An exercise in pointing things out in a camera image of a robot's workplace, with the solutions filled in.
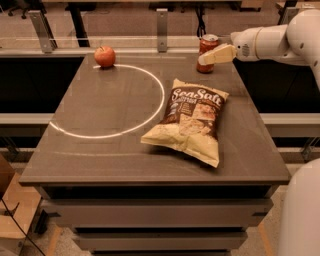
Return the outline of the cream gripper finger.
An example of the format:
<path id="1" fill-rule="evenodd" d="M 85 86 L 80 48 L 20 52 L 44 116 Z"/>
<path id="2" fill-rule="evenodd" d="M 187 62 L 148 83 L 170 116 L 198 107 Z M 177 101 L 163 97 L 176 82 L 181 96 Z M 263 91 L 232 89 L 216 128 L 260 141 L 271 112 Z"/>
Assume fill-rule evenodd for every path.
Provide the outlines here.
<path id="1" fill-rule="evenodd" d="M 236 57 L 236 53 L 236 48 L 233 45 L 224 43 L 200 55 L 198 62 L 201 65 L 231 62 Z"/>

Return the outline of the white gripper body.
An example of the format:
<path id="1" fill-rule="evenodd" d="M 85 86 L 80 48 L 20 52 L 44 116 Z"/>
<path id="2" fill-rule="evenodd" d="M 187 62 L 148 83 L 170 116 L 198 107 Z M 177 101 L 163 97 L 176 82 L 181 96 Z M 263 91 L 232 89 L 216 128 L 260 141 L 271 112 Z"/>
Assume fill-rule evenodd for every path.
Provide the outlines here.
<path id="1" fill-rule="evenodd" d="M 241 61 L 257 61 L 256 38 L 261 27 L 249 28 L 241 32 L 232 32 L 231 41 L 236 48 L 236 57 Z"/>

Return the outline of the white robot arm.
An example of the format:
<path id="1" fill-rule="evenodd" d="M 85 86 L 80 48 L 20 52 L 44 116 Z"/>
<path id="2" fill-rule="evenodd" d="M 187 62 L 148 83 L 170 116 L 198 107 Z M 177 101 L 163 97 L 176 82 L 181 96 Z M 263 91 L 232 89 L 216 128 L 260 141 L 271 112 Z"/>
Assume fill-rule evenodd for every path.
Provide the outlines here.
<path id="1" fill-rule="evenodd" d="M 320 88 L 320 10 L 307 9 L 284 25 L 256 27 L 231 34 L 198 57 L 202 65 L 274 60 L 311 68 Z M 292 176 L 282 207 L 277 256 L 320 256 L 320 159 L 301 166 Z"/>

